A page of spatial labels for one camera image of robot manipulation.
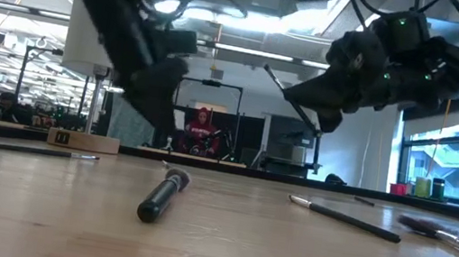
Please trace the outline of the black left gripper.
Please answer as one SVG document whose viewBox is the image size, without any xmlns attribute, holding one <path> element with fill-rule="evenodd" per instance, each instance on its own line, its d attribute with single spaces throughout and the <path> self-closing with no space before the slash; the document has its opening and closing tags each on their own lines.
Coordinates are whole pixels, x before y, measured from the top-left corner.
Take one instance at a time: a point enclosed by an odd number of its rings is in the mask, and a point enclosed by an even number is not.
<svg viewBox="0 0 459 257">
<path fill-rule="evenodd" d="M 176 131 L 173 94 L 188 73 L 188 63 L 181 57 L 169 57 L 160 63 L 137 69 L 121 77 L 124 98 L 151 126 L 165 133 Z"/>
</svg>

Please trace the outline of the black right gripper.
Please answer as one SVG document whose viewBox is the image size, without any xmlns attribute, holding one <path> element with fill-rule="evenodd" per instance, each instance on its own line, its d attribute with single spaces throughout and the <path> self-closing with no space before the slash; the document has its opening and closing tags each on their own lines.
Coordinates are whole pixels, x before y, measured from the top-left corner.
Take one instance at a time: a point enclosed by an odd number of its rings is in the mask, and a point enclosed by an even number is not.
<svg viewBox="0 0 459 257">
<path fill-rule="evenodd" d="M 372 32 L 347 32 L 326 54 L 330 64 L 323 74 L 283 89 L 287 101 L 316 109 L 322 133 L 334 132 L 342 112 L 356 113 L 371 106 L 414 103 L 437 109 L 443 102 L 434 75 L 418 65 L 390 62 Z"/>
</svg>

